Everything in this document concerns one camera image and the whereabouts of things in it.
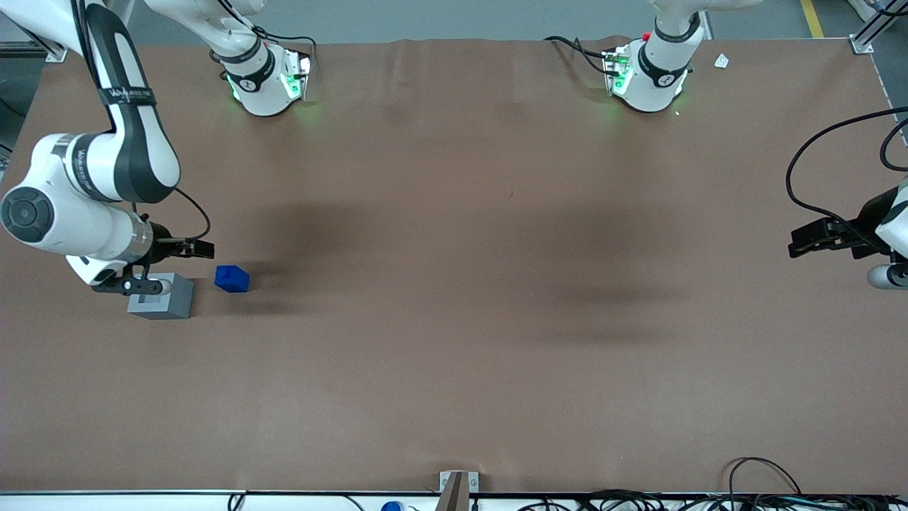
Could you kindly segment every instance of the brown table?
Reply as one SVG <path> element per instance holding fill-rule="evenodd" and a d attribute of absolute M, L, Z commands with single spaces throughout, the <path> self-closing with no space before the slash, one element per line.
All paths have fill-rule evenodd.
<path fill-rule="evenodd" d="M 0 235 L 2 487 L 416 489 L 466 467 L 488 490 L 717 490 L 751 455 L 806 491 L 903 490 L 907 295 L 864 282 L 882 258 L 785 249 L 816 218 L 785 196 L 795 149 L 886 107 L 870 57 L 707 42 L 643 115 L 549 43 L 319 51 L 318 101 L 274 118 L 207 48 L 140 52 L 214 222 L 215 261 L 156 268 L 195 279 L 190 320 L 127 315 Z M 39 137 L 105 122 L 81 60 L 49 65 L 5 189 Z M 898 183 L 892 125 L 822 140 L 795 186 L 853 215 Z M 177 195 L 142 210 L 202 226 Z M 216 264 L 254 289 L 215 288 Z"/>

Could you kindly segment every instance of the gray floor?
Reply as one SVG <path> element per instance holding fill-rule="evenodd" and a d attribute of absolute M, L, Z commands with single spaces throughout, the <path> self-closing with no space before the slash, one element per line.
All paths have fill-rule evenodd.
<path fill-rule="evenodd" d="M 860 18 L 844 0 L 814 0 L 826 36 L 856 31 Z M 310 35 L 321 43 L 398 39 L 541 39 L 547 35 L 598 39 L 638 35 L 652 27 L 642 0 L 271 0 L 254 22 L 279 35 Z M 756 9 L 710 15 L 716 39 L 810 37 L 799 0 L 765 0 Z M 186 28 L 137 0 L 129 21 L 138 45 L 198 45 Z M 894 105 L 908 105 L 908 22 L 894 24 L 876 43 L 874 59 Z M 44 63 L 0 58 L 0 97 L 25 113 Z M 22 118 L 0 104 L 0 143 L 15 148 Z"/>

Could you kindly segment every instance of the robotic arm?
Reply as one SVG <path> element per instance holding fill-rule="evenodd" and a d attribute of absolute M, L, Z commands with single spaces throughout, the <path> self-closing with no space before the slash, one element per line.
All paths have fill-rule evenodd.
<path fill-rule="evenodd" d="M 25 179 L 4 196 L 0 219 L 19 241 L 65 255 L 95 291 L 166 293 L 166 283 L 146 278 L 151 264 L 168 256 L 211 258 L 214 247 L 172 238 L 147 215 L 111 204 L 161 202 L 180 180 L 132 39 L 100 0 L 45 4 L 36 9 L 30 0 L 0 0 L 0 10 L 86 58 L 113 128 L 42 138 Z M 138 278 L 134 266 L 143 268 Z"/>
<path fill-rule="evenodd" d="M 636 110 L 658 112 L 681 94 L 688 65 L 703 41 L 699 11 L 735 11 L 763 0 L 647 0 L 656 9 L 656 27 L 605 56 L 607 90 Z"/>
<path fill-rule="evenodd" d="M 908 289 L 908 179 L 864 205 L 847 223 L 821 218 L 792 231 L 788 255 L 800 257 L 820 250 L 851 249 L 854 259 L 880 254 L 888 265 L 871 268 L 867 282 L 877 289 Z"/>
<path fill-rule="evenodd" d="M 266 41 L 245 16 L 265 0 L 145 0 L 153 11 L 186 26 L 210 46 L 227 71 L 233 97 L 254 115 L 275 115 L 303 99 L 310 57 Z"/>

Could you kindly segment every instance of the gray base block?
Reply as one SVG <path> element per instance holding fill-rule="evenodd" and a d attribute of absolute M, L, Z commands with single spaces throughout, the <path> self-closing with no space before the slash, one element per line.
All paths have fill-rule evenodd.
<path fill-rule="evenodd" d="M 148 274 L 148 278 L 171 282 L 171 292 L 166 295 L 132 295 L 126 312 L 145 319 L 188 319 L 192 305 L 191 280 L 169 274 Z"/>

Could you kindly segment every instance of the cable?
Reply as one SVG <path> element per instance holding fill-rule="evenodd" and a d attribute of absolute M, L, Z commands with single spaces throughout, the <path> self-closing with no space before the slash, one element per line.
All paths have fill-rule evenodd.
<path fill-rule="evenodd" d="M 258 37 L 261 37 L 262 39 L 266 39 L 273 43 L 277 43 L 279 39 L 281 39 L 283 41 L 306 40 L 312 44 L 312 53 L 315 54 L 315 47 L 318 45 L 315 42 L 315 39 L 312 39 L 311 37 L 309 37 L 307 35 L 272 34 L 271 32 L 268 32 L 267 30 L 265 30 L 264 28 L 250 22 L 248 19 L 244 19 L 244 18 L 240 17 L 240 14 L 233 7 L 233 4 L 230 3 L 230 0 L 218 0 L 218 4 L 221 4 L 221 7 L 223 7 L 223 9 L 225 11 L 227 11 L 227 14 L 229 14 L 233 19 L 235 19 L 237 22 L 239 22 L 241 25 L 245 26 L 246 28 L 252 30 L 252 33 L 256 34 Z"/>
<path fill-rule="evenodd" d="M 659 497 L 643 492 L 612 489 L 592 492 L 589 496 L 591 499 L 602 499 L 602 503 L 599 505 L 600 511 L 611 511 L 628 502 L 633 504 L 637 511 L 666 511 L 665 504 Z M 606 508 L 606 502 L 609 501 L 616 502 Z M 656 502 L 658 506 L 654 506 L 651 501 Z"/>
<path fill-rule="evenodd" d="M 233 494 L 227 499 L 227 511 L 239 511 L 243 501 L 246 500 L 246 494 Z"/>
<path fill-rule="evenodd" d="M 530 504 L 529 506 L 523 506 L 520 509 L 518 509 L 517 511 L 535 511 L 535 508 L 538 506 L 545 506 L 546 509 L 548 509 L 551 506 L 551 507 L 555 507 L 556 509 L 560 509 L 561 511 L 574 511 L 570 507 L 563 506 L 563 505 L 559 504 L 558 502 L 551 502 L 551 501 L 547 501 L 547 500 L 537 502 L 536 504 Z"/>
<path fill-rule="evenodd" d="M 23 114 L 22 112 L 19 112 L 19 111 L 16 110 L 15 108 L 13 108 L 13 106 L 10 105 L 9 103 L 7 103 L 6 100 L 5 100 L 3 97 L 0 97 L 0 105 L 5 106 L 10 112 L 12 112 L 12 113 L 14 113 L 14 114 L 16 114 L 16 115 L 19 115 L 20 117 L 22 117 L 23 119 L 25 119 L 25 114 Z"/>
<path fill-rule="evenodd" d="M 893 141 L 896 135 L 902 131 L 902 128 L 908 126 L 908 118 L 903 120 L 901 123 L 895 125 L 893 131 L 889 132 L 889 135 L 883 139 L 883 144 L 880 145 L 880 163 L 883 164 L 889 170 L 894 170 L 895 172 L 908 172 L 908 166 L 899 166 L 895 165 L 889 161 L 889 156 L 886 155 L 886 151 L 889 149 L 889 144 Z"/>
<path fill-rule="evenodd" d="M 842 227 L 847 229 L 848 232 L 855 235 L 858 239 L 865 242 L 870 247 L 872 247 L 884 254 L 889 254 L 889 252 L 890 252 L 889 248 L 878 245 L 877 243 L 875 243 L 873 240 L 871 240 L 867 236 L 858 232 L 857 229 L 852 227 L 852 225 L 849 224 L 848 221 L 845 220 L 844 218 L 842 218 L 841 216 L 833 213 L 832 211 L 829 211 L 828 209 L 823 209 L 822 207 L 819 207 L 816 205 L 807 204 L 803 200 L 797 198 L 797 196 L 795 196 L 795 191 L 792 188 L 792 172 L 795 170 L 795 165 L 797 164 L 797 161 L 801 158 L 801 155 L 804 154 L 804 151 L 806 151 L 807 148 L 810 147 L 810 145 L 813 142 L 816 142 L 816 140 L 819 139 L 821 136 L 826 135 L 827 133 L 834 131 L 836 129 L 839 129 L 841 127 L 845 127 L 847 125 L 852 125 L 854 123 L 859 123 L 861 121 L 866 121 L 868 119 L 875 119 L 876 117 L 882 117 L 884 115 L 900 114 L 900 113 L 904 113 L 904 112 L 908 112 L 908 106 L 900 106 L 898 108 L 889 108 L 887 110 L 880 110 L 879 112 L 873 112 L 871 114 L 859 115 L 857 117 L 852 117 L 851 119 L 846 119 L 842 122 L 835 123 L 834 125 L 828 126 L 828 127 L 824 128 L 822 131 L 820 131 L 819 133 L 817 133 L 816 135 L 811 136 L 810 139 L 807 140 L 807 142 L 804 142 L 804 144 L 801 145 L 801 148 L 798 149 L 796 153 L 794 153 L 794 157 L 792 158 L 792 161 L 788 164 L 788 170 L 785 172 L 785 191 L 788 193 L 788 198 L 790 198 L 792 200 L 792 202 L 794 202 L 795 204 L 801 206 L 802 208 L 804 208 L 806 210 L 813 211 L 815 213 L 819 213 L 820 215 L 829 216 L 829 217 L 835 219 L 840 224 L 842 224 Z"/>
<path fill-rule="evenodd" d="M 188 200 L 192 205 L 194 205 L 195 208 L 199 210 L 199 213 L 202 214 L 202 217 L 205 219 L 205 230 L 202 231 L 202 233 L 198 236 L 192 236 L 192 237 L 189 237 L 186 239 L 202 239 L 202 238 L 204 238 L 205 235 L 207 235 L 212 230 L 211 218 L 208 217 L 208 214 L 205 213 L 205 210 L 202 209 L 202 207 L 199 205 L 199 203 L 195 202 L 195 199 L 193 199 L 192 197 L 189 196 L 189 194 L 187 194 L 186 192 L 181 190 L 179 186 L 175 187 L 173 190 L 176 191 L 176 193 L 186 197 L 186 200 Z"/>
<path fill-rule="evenodd" d="M 899 17 L 899 16 L 908 16 L 908 11 L 899 11 L 899 12 L 887 11 L 886 8 L 883 7 L 882 2 L 876 2 L 875 4 L 873 4 L 873 9 L 876 10 L 876 13 L 878 15 L 889 16 L 891 18 L 895 18 L 895 17 Z"/>
<path fill-rule="evenodd" d="M 735 472 L 737 472 L 737 469 L 740 468 L 741 465 L 747 463 L 748 461 L 758 461 L 758 462 L 766 464 L 766 465 L 774 466 L 777 470 L 779 470 L 780 472 L 785 474 L 786 477 L 788 477 L 788 480 L 791 481 L 791 484 L 794 487 L 794 490 L 795 490 L 795 492 L 797 492 L 798 495 L 804 494 L 804 492 L 801 491 L 801 487 L 797 484 L 797 481 L 795 481 L 795 478 L 792 477 L 792 475 L 789 474 L 787 470 L 782 468 L 782 466 L 777 464 L 775 461 L 772 461 L 772 460 L 769 460 L 769 459 L 766 459 L 766 458 L 760 457 L 760 456 L 745 456 L 745 457 L 740 458 L 740 460 L 735 464 L 735 466 L 732 467 L 731 472 L 728 473 L 728 494 L 730 496 L 735 495 Z"/>
<path fill-rule="evenodd" d="M 349 495 L 345 495 L 343 497 L 346 498 L 347 500 L 351 501 L 353 503 L 353 505 L 355 505 L 360 511 L 366 511 L 365 509 L 363 509 L 362 505 L 360 505 L 359 502 L 353 500 L 353 497 L 351 497 Z"/>
<path fill-rule="evenodd" d="M 562 36 L 560 36 L 560 35 L 550 35 L 549 37 L 546 37 L 546 38 L 543 39 L 543 40 L 544 40 L 544 41 L 552 41 L 552 42 L 556 42 L 556 43 L 563 43 L 563 44 L 565 44 L 565 45 L 568 45 L 568 46 L 570 46 L 571 49 L 573 49 L 575 52 L 579 52 L 581 55 L 583 55 L 583 58 L 587 59 L 587 63 L 589 63 L 589 65 L 592 66 L 593 69 L 596 69 L 599 73 L 602 73 L 603 75 L 608 75 L 608 76 L 618 76 L 618 72 L 617 72 L 617 71 L 609 71 L 609 70 L 607 70 L 607 69 L 604 69 L 604 68 L 599 67 L 598 65 L 596 65 L 596 63 L 593 62 L 593 59 L 591 59 L 591 58 L 589 58 L 589 57 L 590 57 L 590 56 L 595 56 L 595 57 L 598 57 L 598 58 L 602 58 L 602 54 L 601 54 L 601 53 L 596 53 L 596 52 L 591 51 L 591 50 L 587 50 L 585 47 L 583 47 L 582 44 L 580 44 L 580 38 L 579 38 L 579 37 L 574 38 L 574 42 L 573 42 L 573 43 L 570 42 L 570 41 L 568 41 L 565 37 L 562 37 Z"/>

